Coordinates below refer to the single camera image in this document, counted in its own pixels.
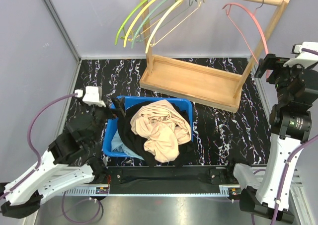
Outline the black trousers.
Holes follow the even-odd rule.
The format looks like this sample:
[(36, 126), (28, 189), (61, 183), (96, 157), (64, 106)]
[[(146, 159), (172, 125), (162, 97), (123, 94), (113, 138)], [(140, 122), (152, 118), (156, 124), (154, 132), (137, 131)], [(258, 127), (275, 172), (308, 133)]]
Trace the black trousers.
[(145, 161), (146, 165), (154, 167), (158, 162), (155, 160), (155, 157), (152, 153), (147, 152), (144, 149), (144, 143), (147, 141), (147, 139), (133, 133), (130, 123), (133, 116), (141, 109), (141, 107), (150, 103), (150, 101), (144, 101), (128, 108), (126, 110), (125, 117), (118, 119), (117, 131), (123, 144), (129, 150), (141, 157), (141, 159)]
[(190, 125), (190, 141), (178, 146), (178, 157), (174, 161), (171, 161), (169, 163), (170, 165), (174, 165), (175, 167), (180, 168), (184, 165), (191, 164), (192, 161), (195, 159), (194, 142), (192, 141), (192, 125), (190, 123), (189, 116), (186, 110), (180, 110), (180, 108), (174, 103), (172, 104), (172, 106)]

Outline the green plastic hanger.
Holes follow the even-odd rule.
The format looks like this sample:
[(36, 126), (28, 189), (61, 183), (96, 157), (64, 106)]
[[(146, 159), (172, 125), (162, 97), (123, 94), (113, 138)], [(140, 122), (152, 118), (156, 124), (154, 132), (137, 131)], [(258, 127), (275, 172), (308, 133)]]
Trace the green plastic hanger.
[(143, 28), (146, 24), (148, 24), (153, 18), (156, 18), (154, 16), (153, 18), (149, 18), (150, 14), (148, 11), (148, 8), (151, 4), (153, 4), (157, 0), (141, 0), (140, 3), (132, 10), (132, 12), (126, 17), (122, 25), (120, 26), (116, 38), (115, 38), (115, 45), (118, 44), (119, 40), (124, 40), (123, 47), (126, 47), (127, 42), (135, 42), (135, 36), (138, 38), (140, 37), (140, 34), (143, 34), (145, 31), (147, 31), (151, 25), (146, 28), (144, 31), (134, 30), (134, 27), (137, 23), (137, 21), (143, 16), (143, 14), (146, 14), (146, 17), (143, 19), (143, 23), (140, 25), (141, 28)]

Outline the mint green hanger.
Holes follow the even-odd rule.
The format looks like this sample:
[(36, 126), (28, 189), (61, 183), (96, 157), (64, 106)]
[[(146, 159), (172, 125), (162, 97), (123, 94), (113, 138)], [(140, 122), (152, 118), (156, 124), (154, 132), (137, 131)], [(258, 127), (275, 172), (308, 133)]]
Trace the mint green hanger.
[(143, 23), (143, 19), (146, 17), (146, 14), (144, 13), (143, 16), (137, 21), (134, 30), (140, 29), (140, 31), (144, 31), (146, 28), (148, 28), (150, 25), (151, 27), (145, 31), (143, 34), (140, 34), (140, 37), (134, 37), (136, 40), (135, 42), (131, 42), (131, 48), (135, 46), (136, 43), (140, 43), (142, 41), (148, 41), (148, 38), (150, 36), (150, 31), (152, 28), (155, 27), (155, 25), (159, 22), (160, 18), (163, 16), (163, 14), (176, 2), (177, 0), (157, 0), (153, 4), (151, 4), (148, 8), (149, 11), (149, 18), (153, 18), (157, 15), (156, 18), (153, 18), (148, 24), (146, 24), (143, 28), (140, 27), (140, 25)]

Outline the light blue trousers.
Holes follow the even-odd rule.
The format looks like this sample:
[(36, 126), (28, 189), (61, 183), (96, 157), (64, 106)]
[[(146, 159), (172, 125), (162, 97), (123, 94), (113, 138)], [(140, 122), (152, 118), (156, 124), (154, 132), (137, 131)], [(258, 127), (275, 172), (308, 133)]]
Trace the light blue trousers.
[(133, 152), (131, 149), (129, 149), (121, 140), (118, 131), (115, 133), (112, 141), (111, 141), (111, 151), (112, 152), (118, 152), (118, 153), (124, 153), (127, 157), (130, 158), (137, 158), (140, 160), (143, 160), (143, 158)]

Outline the cream plastic hanger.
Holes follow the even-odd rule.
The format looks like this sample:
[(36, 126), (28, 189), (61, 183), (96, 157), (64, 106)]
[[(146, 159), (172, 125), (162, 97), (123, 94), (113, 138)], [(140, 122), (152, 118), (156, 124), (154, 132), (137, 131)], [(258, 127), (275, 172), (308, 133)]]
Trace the cream plastic hanger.
[[(180, 13), (174, 13), (176, 9), (181, 7), (185, 3), (190, 3), (190, 6), (186, 7), (183, 11)], [(174, 31), (181, 23), (183, 23), (187, 18), (189, 18), (196, 10), (198, 10), (202, 4), (205, 3), (205, 0), (177, 0), (160, 18), (159, 22), (154, 27), (153, 31), (151, 32), (147, 44), (145, 53), (148, 53), (150, 51), (151, 47), (154, 47), (157, 45), (160, 41), (162, 41), (168, 34), (170, 34), (172, 31)], [(166, 25), (170, 24), (170, 22), (174, 21), (176, 18), (179, 18), (180, 15), (182, 15), (184, 12), (188, 11), (188, 9), (194, 7), (194, 9), (185, 16), (182, 20), (180, 20), (177, 24), (175, 24), (167, 33), (165, 33), (161, 38), (155, 39), (155, 36), (157, 32), (164, 28)]]

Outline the pink plastic hanger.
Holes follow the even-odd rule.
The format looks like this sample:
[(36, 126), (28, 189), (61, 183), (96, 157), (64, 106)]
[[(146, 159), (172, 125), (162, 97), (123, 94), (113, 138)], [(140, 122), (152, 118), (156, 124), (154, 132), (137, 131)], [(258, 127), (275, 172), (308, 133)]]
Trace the pink plastic hanger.
[(262, 51), (265, 52), (265, 55), (269, 53), (265, 32), (256, 17), (259, 8), (256, 7), (254, 10), (250, 10), (246, 5), (238, 2), (229, 2), (222, 7), (228, 20), (241, 35), (250, 52), (250, 59), (254, 60), (254, 64), (257, 66), (259, 66), (260, 56), (256, 55), (256, 48), (253, 49), (251, 47), (252, 36), (260, 40), (261, 47), (263, 47), (260, 54), (262, 54)]

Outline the beige trousers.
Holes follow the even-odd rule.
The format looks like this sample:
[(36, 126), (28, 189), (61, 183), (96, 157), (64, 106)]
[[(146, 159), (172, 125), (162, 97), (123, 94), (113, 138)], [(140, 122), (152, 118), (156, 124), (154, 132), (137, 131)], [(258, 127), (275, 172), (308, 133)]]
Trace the beige trousers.
[(131, 130), (146, 140), (143, 148), (158, 162), (179, 156), (179, 146), (191, 141), (191, 127), (167, 100), (142, 106), (130, 121)]

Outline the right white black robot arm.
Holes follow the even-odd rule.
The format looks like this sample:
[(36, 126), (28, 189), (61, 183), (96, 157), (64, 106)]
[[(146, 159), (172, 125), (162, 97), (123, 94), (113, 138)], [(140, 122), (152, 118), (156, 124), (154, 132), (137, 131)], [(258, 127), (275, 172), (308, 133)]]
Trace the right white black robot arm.
[(263, 179), (259, 181), (252, 168), (237, 163), (226, 170), (230, 183), (239, 183), (241, 211), (271, 220), (292, 224), (289, 211), (289, 191), (297, 160), (305, 146), (317, 140), (309, 139), (312, 127), (309, 109), (318, 98), (318, 61), (309, 58), (293, 59), (267, 54), (259, 61), (255, 78), (271, 70), (267, 78), (275, 85), (278, 103), (269, 117), (271, 147)]

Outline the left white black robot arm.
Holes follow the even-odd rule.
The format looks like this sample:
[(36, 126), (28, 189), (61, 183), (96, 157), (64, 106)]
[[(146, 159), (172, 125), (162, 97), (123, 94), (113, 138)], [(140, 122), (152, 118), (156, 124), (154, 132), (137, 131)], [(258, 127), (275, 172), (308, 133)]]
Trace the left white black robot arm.
[(123, 118), (125, 98), (112, 98), (114, 108), (89, 106), (80, 102), (82, 111), (66, 123), (66, 131), (49, 144), (38, 161), (23, 175), (10, 183), (1, 183), (0, 207), (4, 217), (22, 219), (36, 212), (41, 205), (58, 194), (82, 184), (99, 184), (110, 176), (102, 159), (88, 157), (84, 165), (54, 178), (96, 145), (106, 121)]

